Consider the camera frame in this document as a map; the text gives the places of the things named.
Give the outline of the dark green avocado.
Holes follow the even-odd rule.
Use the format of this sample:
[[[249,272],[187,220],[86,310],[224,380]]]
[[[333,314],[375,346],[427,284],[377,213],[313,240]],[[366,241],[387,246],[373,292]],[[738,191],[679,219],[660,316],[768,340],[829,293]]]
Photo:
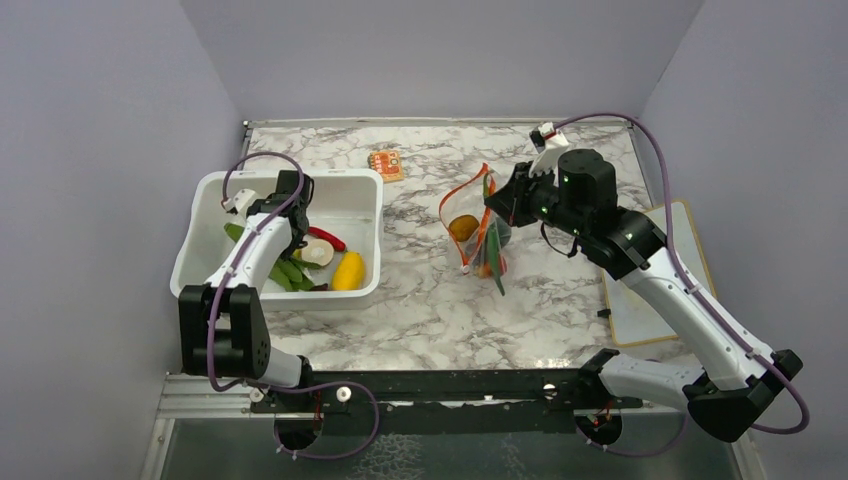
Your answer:
[[[512,228],[501,218],[497,218],[494,225],[497,230],[499,246],[503,248],[511,241]]]

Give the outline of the green chili pepper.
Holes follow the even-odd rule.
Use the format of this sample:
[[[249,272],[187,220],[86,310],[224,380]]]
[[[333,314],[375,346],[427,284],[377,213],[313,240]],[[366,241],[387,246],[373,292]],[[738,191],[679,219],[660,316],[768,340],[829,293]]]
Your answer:
[[[486,173],[483,177],[483,198],[486,200],[486,197],[493,193],[494,191],[494,182],[492,180],[492,176],[490,173]],[[502,275],[499,269],[499,256],[500,246],[497,235],[496,226],[494,225],[497,216],[495,214],[491,215],[491,220],[488,223],[488,227],[486,229],[485,240],[486,240],[486,260],[489,261],[491,268],[493,270],[493,276],[491,277],[501,296],[506,294],[504,285],[502,283]]]

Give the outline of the clear orange-zipper zip bag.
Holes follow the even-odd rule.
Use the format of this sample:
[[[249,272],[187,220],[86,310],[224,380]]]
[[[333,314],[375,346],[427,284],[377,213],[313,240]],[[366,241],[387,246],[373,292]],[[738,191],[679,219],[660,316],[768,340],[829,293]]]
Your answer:
[[[495,280],[508,270],[505,250],[511,227],[484,204],[501,184],[501,176],[483,163],[476,174],[449,190],[439,202],[448,258],[462,275]]]

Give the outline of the brown kiwi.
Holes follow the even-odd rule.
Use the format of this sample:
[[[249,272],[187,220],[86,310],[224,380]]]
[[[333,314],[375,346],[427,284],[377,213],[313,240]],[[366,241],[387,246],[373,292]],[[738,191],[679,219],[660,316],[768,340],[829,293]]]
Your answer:
[[[449,222],[448,232],[456,242],[463,243],[472,237],[479,226],[480,221],[475,216],[464,214]]]

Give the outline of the red chili pepper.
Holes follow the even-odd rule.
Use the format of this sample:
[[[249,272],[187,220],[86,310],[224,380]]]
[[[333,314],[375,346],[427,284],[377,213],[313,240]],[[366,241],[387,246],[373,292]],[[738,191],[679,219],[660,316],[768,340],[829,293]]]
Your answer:
[[[323,230],[323,229],[318,228],[318,227],[310,226],[309,229],[308,229],[308,234],[317,238],[317,239],[327,241],[332,246],[332,248],[335,252],[346,252],[347,251],[346,243],[344,241],[342,241],[340,238],[338,238],[336,235],[329,233],[326,230]]]

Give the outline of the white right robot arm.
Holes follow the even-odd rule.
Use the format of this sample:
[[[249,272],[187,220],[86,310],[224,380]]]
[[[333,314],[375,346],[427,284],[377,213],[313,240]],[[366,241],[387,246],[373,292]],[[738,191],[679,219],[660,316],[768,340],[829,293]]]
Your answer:
[[[519,163],[484,203],[512,227],[541,222],[572,235],[574,254],[647,302],[701,363],[694,369],[604,349],[580,369],[577,393],[585,404],[650,401],[687,412],[707,434],[731,443],[757,426],[782,391],[798,393],[791,384],[803,367],[798,355],[758,340],[689,277],[667,233],[619,205],[615,167],[597,151],[563,153],[545,173]]]

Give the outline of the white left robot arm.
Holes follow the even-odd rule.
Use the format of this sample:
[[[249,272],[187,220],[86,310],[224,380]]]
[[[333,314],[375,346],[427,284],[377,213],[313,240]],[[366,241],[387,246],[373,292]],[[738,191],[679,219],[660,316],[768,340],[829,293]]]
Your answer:
[[[314,384],[302,356],[271,345],[260,293],[276,262],[291,256],[309,228],[307,208],[314,181],[300,171],[281,171],[275,189],[244,210],[243,231],[221,267],[178,295],[183,371],[205,376],[217,391],[220,378],[276,386],[285,407],[298,411],[313,401]]]

